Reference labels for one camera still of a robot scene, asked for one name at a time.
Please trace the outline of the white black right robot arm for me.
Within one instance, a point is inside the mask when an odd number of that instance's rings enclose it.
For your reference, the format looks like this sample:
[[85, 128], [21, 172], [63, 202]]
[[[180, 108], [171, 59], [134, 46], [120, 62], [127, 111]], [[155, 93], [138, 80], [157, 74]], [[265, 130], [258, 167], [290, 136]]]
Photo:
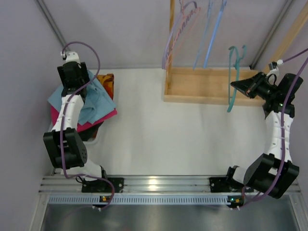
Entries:
[[265, 100], [262, 108], [267, 126], [264, 152], [248, 168], [233, 166], [227, 180], [235, 188], [247, 186], [275, 199], [281, 198], [299, 174], [299, 167], [291, 160], [290, 128], [295, 117], [292, 104], [303, 79], [287, 73], [279, 85], [270, 84], [263, 72], [231, 82], [231, 86], [245, 96]]

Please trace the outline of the purple plastic hanger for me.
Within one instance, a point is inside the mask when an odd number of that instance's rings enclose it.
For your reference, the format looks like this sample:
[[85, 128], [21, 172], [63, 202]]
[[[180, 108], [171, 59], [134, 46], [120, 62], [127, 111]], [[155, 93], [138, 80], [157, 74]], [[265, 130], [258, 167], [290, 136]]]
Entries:
[[161, 68], [167, 70], [167, 66], [172, 62], [172, 55], [175, 54], [175, 46], [184, 29], [188, 24], [192, 24], [193, 18], [197, 17], [200, 7], [195, 0], [184, 2], [180, 0], [180, 11], [175, 13], [175, 1], [170, 1], [169, 14], [169, 35], [163, 51]]

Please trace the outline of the light blue plastic hanger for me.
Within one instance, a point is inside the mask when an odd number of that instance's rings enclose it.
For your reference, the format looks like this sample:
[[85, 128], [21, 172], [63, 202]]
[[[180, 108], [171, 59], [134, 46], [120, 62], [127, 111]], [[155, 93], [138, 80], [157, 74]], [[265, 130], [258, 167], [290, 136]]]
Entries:
[[207, 32], [208, 32], [208, 28], [209, 28], [209, 24], [210, 24], [210, 20], [211, 20], [211, 15], [212, 15], [212, 10], [213, 10], [213, 4], [214, 4], [213, 0], [210, 0], [208, 2], [205, 27], [204, 27], [204, 31], [203, 31], [203, 34], [202, 34], [202, 38], [201, 38], [200, 44], [199, 44], [199, 48], [198, 48], [198, 51], [197, 51], [196, 58], [195, 58], [195, 61], [193, 63], [193, 67], [192, 67], [193, 70], [195, 70], [195, 68], [196, 68], [196, 66], [198, 64], [200, 55], [202, 54], [202, 52], [204, 50], [205, 40], [206, 40], [206, 37], [207, 37]]

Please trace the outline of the pink plastic hanger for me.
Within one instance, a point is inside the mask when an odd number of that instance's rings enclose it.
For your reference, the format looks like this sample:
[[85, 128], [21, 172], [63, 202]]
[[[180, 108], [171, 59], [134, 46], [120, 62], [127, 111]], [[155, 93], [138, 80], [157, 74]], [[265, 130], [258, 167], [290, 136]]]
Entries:
[[187, 38], [190, 30], [193, 28], [196, 19], [200, 14], [201, 8], [196, 5], [195, 1], [186, 3], [179, 14], [177, 15], [175, 22], [173, 23], [167, 43], [162, 57], [162, 68], [166, 69], [168, 64], [171, 64], [173, 57], [180, 49], [180, 46]]

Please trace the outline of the aluminium mounting rail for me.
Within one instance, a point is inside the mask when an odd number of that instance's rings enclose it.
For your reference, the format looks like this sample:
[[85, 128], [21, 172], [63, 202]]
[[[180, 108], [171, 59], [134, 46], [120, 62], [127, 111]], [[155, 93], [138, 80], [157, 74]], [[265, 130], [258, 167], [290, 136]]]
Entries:
[[[239, 186], [231, 186], [224, 176], [111, 176], [116, 193], [240, 193]], [[86, 184], [66, 179], [60, 174], [45, 176], [40, 193], [81, 193]]]

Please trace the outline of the wooden hanger rack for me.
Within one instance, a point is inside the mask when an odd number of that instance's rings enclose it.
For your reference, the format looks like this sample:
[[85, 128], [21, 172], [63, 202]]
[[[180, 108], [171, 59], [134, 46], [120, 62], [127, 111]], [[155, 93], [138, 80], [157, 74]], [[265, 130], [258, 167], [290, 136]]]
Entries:
[[[308, 23], [308, 6], [305, 4], [293, 22], [291, 9], [294, 1], [288, 0], [281, 10], [272, 30], [261, 48], [261, 54], [250, 68], [240, 68], [239, 79], [251, 77], [257, 73], [256, 67], [261, 61], [275, 61], [284, 57], [295, 38]], [[163, 100], [169, 103], [228, 104], [228, 69], [174, 67], [169, 64], [166, 71]]]

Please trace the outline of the light blue trousers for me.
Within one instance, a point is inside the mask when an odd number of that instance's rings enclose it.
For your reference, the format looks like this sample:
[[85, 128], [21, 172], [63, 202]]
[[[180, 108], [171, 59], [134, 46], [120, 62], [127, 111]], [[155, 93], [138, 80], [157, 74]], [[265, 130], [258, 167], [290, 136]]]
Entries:
[[[60, 84], [60, 86], [48, 98], [49, 104], [58, 112], [60, 112], [62, 105], [62, 91], [63, 86]], [[95, 121], [106, 116], [114, 109], [116, 109], [116, 104], [110, 98], [98, 79], [96, 79], [87, 86], [87, 96], [79, 115], [78, 124], [84, 125], [86, 122], [93, 124]]]

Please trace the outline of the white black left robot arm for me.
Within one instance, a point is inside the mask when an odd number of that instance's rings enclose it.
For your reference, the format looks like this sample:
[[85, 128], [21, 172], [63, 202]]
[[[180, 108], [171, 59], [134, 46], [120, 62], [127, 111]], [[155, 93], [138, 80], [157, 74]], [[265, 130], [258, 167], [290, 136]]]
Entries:
[[92, 181], [107, 183], [105, 170], [88, 159], [86, 146], [77, 132], [78, 118], [90, 83], [84, 62], [65, 62], [57, 68], [63, 85], [62, 104], [56, 124], [44, 133], [43, 142], [51, 164], [67, 179], [79, 178], [85, 185]]

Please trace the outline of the teal plastic hanger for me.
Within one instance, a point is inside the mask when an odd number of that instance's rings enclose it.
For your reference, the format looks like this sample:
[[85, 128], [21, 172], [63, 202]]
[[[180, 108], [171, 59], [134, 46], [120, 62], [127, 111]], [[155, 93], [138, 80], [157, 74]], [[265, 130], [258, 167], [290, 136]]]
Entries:
[[236, 46], [229, 47], [229, 69], [228, 69], [228, 108], [227, 112], [230, 113], [234, 107], [237, 89], [231, 86], [233, 81], [238, 81], [240, 76], [240, 62], [245, 57], [247, 52], [246, 45], [242, 46], [242, 55]]

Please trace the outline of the orange patterned garment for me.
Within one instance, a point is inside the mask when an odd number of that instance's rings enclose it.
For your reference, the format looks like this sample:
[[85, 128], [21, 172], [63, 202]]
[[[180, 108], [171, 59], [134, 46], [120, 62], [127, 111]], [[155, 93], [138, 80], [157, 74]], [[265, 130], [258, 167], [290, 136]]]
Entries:
[[115, 83], [115, 76], [114, 74], [106, 74], [106, 75], [98, 75], [98, 81], [104, 87], [110, 98], [114, 99], [114, 83]]

